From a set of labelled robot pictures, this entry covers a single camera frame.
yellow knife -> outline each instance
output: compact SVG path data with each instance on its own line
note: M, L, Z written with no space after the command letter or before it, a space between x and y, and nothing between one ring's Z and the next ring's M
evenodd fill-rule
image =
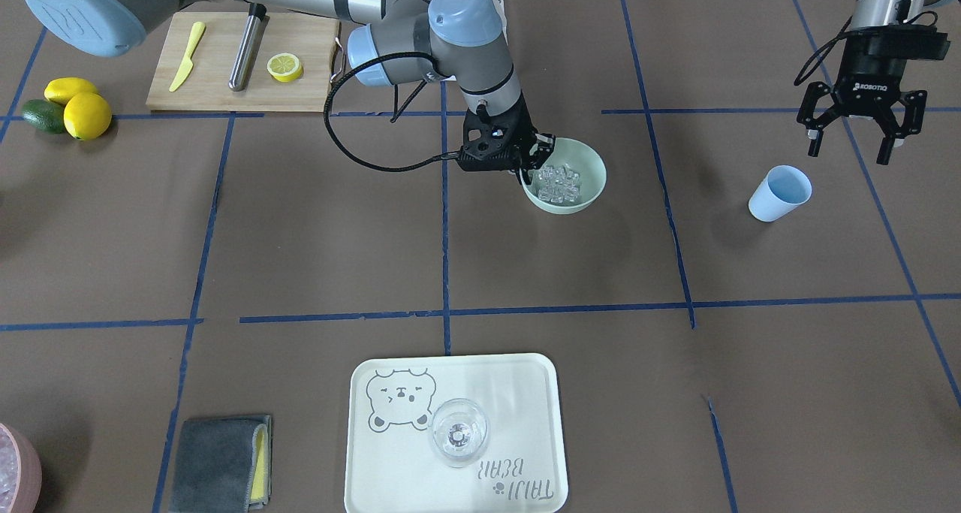
M200 37L203 36L203 31L206 30L206 24L203 21L197 21L190 28L190 40L186 41L186 51L183 52L183 59L181 60L181 68L178 69L177 75L174 76L174 82L170 84L170 91L174 92L179 89L179 86L186 81L186 76L190 75L190 71L193 69L193 61L190 57L193 56L194 49L197 48L197 44L200 43Z

pink bowl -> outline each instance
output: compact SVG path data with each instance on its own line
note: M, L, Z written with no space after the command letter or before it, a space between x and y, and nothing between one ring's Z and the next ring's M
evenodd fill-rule
M14 442L17 453L17 488L11 513L33 513L37 498L41 495L41 459L33 445L20 432L0 424L0 434L6 434Z

gray towel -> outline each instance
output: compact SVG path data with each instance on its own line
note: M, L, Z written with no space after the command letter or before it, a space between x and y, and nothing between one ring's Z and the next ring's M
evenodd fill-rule
M246 513L261 428L267 432L269 466L269 415L183 421L170 513Z

folded towel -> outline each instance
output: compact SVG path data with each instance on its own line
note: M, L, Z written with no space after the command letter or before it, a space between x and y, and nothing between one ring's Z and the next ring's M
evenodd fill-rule
M170 513L246 513L270 499L269 415L183 421Z

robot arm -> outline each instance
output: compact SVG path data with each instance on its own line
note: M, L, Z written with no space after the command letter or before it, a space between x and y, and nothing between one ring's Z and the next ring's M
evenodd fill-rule
M919 21L926 8L953 1L856 1L850 30L845 31L846 26L826 45L830 50L834 43L845 40L836 83L833 88L823 82L809 84L797 112L797 122L806 127L812 140L810 156L817 156L824 129L840 116L869 117L878 123L884 133L878 151L879 164L888 164L893 148L903 143L904 137L920 133L927 91L902 92L900 80L909 60L944 60L950 47L947 34L937 32L933 24ZM803 78L799 79L795 85L802 81ZM827 95L834 100L833 105L815 116L818 100ZM895 103L904 107L902 122L893 115L891 108Z
M38 20L63 41L106 57L141 44L172 14L198 1L26 0ZM539 134L532 125L493 0L237 1L368 23L348 41L354 68L394 53L425 55L369 65L357 72L365 85L456 76L469 108L456 157L463 170L514 170L529 182L528 170L541 167L553 151L553 136Z

